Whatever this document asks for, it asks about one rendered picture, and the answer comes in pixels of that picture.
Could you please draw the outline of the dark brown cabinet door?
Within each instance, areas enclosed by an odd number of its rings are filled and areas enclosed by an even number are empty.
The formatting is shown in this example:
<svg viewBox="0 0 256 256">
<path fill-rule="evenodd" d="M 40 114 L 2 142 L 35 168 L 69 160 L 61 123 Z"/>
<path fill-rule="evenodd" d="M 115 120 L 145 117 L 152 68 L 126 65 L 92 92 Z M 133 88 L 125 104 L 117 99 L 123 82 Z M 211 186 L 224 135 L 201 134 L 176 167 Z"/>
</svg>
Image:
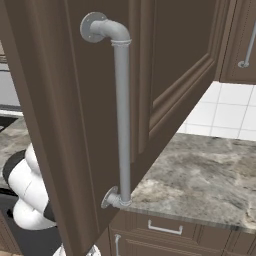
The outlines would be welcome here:
<svg viewBox="0 0 256 256">
<path fill-rule="evenodd" d="M 120 187 L 114 48 L 85 41 L 101 12 L 130 33 L 131 191 L 214 80 L 228 0 L 0 0 L 0 42 L 67 256 L 86 256 Z"/>
</svg>

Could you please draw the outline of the brown base cabinet door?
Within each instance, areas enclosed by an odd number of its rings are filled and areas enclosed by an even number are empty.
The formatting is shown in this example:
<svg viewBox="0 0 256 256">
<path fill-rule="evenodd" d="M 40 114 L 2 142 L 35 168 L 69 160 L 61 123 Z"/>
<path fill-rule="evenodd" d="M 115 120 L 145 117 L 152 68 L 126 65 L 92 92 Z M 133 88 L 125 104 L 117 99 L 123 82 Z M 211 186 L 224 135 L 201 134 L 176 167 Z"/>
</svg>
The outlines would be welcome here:
<svg viewBox="0 0 256 256">
<path fill-rule="evenodd" d="M 256 256 L 256 234 L 233 231 L 225 250 L 231 256 Z"/>
<path fill-rule="evenodd" d="M 161 242 L 112 228 L 109 231 L 113 252 L 116 252 L 115 234 L 121 235 L 119 240 L 120 256 L 222 256 L 224 253 L 223 250 Z"/>
</svg>

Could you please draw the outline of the brown drawer front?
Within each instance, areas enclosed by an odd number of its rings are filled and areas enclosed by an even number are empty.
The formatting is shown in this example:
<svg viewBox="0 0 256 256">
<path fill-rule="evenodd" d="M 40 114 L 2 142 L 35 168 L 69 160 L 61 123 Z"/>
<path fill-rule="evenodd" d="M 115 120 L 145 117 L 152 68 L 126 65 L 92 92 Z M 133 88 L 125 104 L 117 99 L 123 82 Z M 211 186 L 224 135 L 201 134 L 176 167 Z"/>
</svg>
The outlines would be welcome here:
<svg viewBox="0 0 256 256">
<path fill-rule="evenodd" d="M 148 229 L 148 220 L 152 221 L 153 226 L 172 229 L 172 230 L 178 230 L 179 226 L 182 225 L 183 226 L 182 235 L 174 235 L 174 234 L 169 234 L 165 232 L 150 230 Z M 114 229 L 127 231 L 127 232 L 139 232 L 139 231 L 145 231 L 147 233 L 158 232 L 164 235 L 174 235 L 174 236 L 185 237 L 188 239 L 193 238 L 196 230 L 196 225 L 193 223 L 187 223 L 187 222 L 172 220 L 168 218 L 162 218 L 162 217 L 156 217 L 156 216 L 144 215 L 140 213 L 126 212 L 126 211 L 120 211 L 116 215 L 116 217 L 113 219 L 111 226 Z"/>
</svg>

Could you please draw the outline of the black hob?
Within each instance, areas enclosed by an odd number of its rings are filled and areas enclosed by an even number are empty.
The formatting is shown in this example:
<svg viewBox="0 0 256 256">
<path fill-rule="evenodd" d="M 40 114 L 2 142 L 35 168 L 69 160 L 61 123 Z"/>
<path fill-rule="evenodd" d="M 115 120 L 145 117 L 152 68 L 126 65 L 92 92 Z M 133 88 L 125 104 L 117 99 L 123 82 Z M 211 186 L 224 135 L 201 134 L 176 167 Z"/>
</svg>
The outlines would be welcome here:
<svg viewBox="0 0 256 256">
<path fill-rule="evenodd" d="M 17 120 L 16 117 L 0 116 L 0 133 Z"/>
</svg>

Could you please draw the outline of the brown wall cabinet door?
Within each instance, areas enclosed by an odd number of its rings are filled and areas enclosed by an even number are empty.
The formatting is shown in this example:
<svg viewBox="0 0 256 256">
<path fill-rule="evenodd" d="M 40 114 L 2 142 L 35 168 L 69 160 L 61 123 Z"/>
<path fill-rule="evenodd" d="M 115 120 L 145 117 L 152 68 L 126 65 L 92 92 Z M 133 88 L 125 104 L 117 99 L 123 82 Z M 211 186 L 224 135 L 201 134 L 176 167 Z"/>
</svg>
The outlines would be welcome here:
<svg viewBox="0 0 256 256">
<path fill-rule="evenodd" d="M 256 21 L 256 0 L 231 0 L 215 79 L 223 83 L 256 85 L 256 38 L 249 66 L 240 68 Z"/>
</svg>

